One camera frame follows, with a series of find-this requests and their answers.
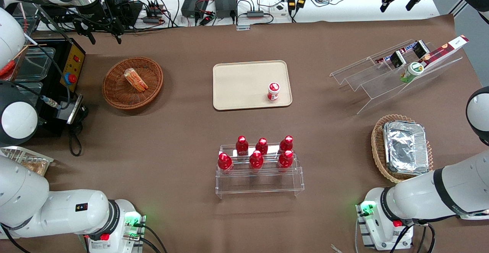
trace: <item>yellow control panel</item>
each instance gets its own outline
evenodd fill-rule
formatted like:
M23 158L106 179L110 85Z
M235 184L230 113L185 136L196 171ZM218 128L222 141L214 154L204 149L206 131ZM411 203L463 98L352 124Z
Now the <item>yellow control panel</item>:
M70 91L75 92L76 84L78 83L78 77L80 76L80 70L82 69L83 61L85 59L85 54L75 46L71 45L70 54L66 60L65 68L63 70L63 75L61 76L60 83L65 84L64 79L68 79Z

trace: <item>red bottle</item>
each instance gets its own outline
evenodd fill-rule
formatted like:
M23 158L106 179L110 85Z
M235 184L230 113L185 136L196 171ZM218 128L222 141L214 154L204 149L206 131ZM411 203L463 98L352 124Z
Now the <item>red bottle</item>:
M255 146L255 150L259 150L262 153L262 156L267 154L267 152L269 151L269 145L267 143L267 139L260 138Z
M289 168L292 166L293 162L294 162L293 153L290 150L283 152L278 157L278 167L279 168Z
M285 151L292 151L292 141L294 139L292 136L286 136L281 142L280 142L280 153L283 153Z
M236 152L238 156L247 156L248 155L248 141L244 136L238 137L238 142L236 142Z
M231 171L233 169L233 161L225 152L219 154L217 165L221 170Z
M249 156L249 167L250 169L260 169L263 166L262 153L255 150L251 156Z

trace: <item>beige tray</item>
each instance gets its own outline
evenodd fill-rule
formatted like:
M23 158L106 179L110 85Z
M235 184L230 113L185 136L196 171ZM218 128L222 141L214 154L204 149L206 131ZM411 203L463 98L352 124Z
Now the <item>beige tray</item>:
M217 64L212 73L216 110L284 107L292 103L284 61ZM274 101L267 98L271 82L280 84L279 97Z

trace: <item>wicker basket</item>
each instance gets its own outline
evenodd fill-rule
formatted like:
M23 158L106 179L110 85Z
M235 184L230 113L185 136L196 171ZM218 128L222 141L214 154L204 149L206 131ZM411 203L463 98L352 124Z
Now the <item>wicker basket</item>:
M124 77L124 71L134 68L148 89L139 92ZM150 103L163 86L163 71L153 60L145 57L133 57L114 65L105 75L102 94L112 107L130 110Z
M407 122L414 122L414 120L409 117L404 117L399 114L390 114L382 117L377 124L375 124L374 130L372 131L372 153L374 155L374 161L379 168L379 171L390 181L393 183L400 183L403 180L408 180L409 178L414 178L413 175L406 175L400 173L393 173L387 168L387 164L385 162L385 147L384 147L384 131L383 126L387 122L401 120ZM426 150L428 152L428 162L429 162L429 170L433 170L433 155L431 154L431 146L429 142L426 141Z

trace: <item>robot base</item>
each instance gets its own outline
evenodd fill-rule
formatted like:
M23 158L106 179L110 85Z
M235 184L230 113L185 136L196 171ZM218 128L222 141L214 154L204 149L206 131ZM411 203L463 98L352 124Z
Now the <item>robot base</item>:
M135 242L125 240L122 236L138 234L138 228L127 226L127 223L140 223L141 215L129 201L116 199L115 202L120 209L119 222L107 241L93 241L88 238L90 253L130 253L133 250Z
M393 223L384 214L381 207L381 193L383 190L383 188L370 190L365 196L365 201L356 206L364 246L374 247L379 251L391 250L400 232L404 229L404 226L394 227ZM365 211L369 212L370 215L360 217L360 214ZM413 228L411 227L397 244L396 249L411 248L412 237Z

